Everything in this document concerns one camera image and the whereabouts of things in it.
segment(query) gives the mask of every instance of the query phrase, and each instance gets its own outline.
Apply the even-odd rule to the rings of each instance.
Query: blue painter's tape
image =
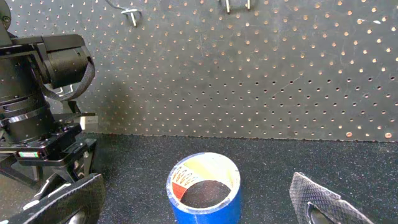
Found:
[[[194,154],[192,156],[188,156],[182,161],[180,161],[170,172],[169,177],[167,178],[167,195],[169,196],[169,200],[171,206],[174,211],[175,219],[179,224],[236,224],[238,223],[241,216],[241,203],[242,203],[242,190],[240,185],[240,175],[238,168],[235,164],[225,156],[206,152],[205,154],[211,154],[211,156],[220,156],[221,159],[227,159],[232,163],[232,167],[234,167],[237,172],[238,178],[235,179],[236,183],[231,189],[231,193],[219,204],[210,207],[210,208],[192,208],[182,204],[179,199],[174,195],[172,189],[172,175],[174,171],[181,166],[185,161],[189,158],[193,158],[198,155],[203,155],[203,153]]]

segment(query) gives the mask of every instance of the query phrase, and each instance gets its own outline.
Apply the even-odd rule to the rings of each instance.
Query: blue tape roll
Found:
[[[174,189],[176,184],[179,184],[177,187],[180,188],[202,180],[220,181],[231,191],[223,201],[209,208],[193,208],[182,204],[178,196],[181,197],[183,194],[177,195],[178,190]],[[235,224],[240,219],[240,174],[236,165],[226,156],[204,152],[184,158],[171,170],[166,190],[179,224]]]

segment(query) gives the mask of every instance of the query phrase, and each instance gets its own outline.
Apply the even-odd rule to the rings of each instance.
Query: screw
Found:
[[[10,22],[10,21],[11,21],[10,17],[8,17],[8,16],[3,16],[3,17],[2,17],[2,20],[3,20],[4,22]]]
[[[392,137],[392,134],[391,134],[391,133],[386,133],[386,134],[384,135],[384,137],[386,137],[386,139],[389,139],[389,138]]]

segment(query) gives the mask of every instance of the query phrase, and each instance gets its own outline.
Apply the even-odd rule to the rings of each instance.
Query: black speckled tabletop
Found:
[[[198,152],[228,156],[240,170],[241,223],[297,223],[294,172],[333,189],[375,223],[398,223],[398,145],[379,142],[82,134],[98,140],[95,171],[106,181],[98,223],[175,223],[165,191],[171,168]],[[0,220],[35,192],[0,177]]]

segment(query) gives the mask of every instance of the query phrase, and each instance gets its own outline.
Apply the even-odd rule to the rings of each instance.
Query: perforated metal panel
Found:
[[[398,139],[396,1],[114,2],[137,27],[105,0],[7,2],[15,35],[84,37],[102,133]]]

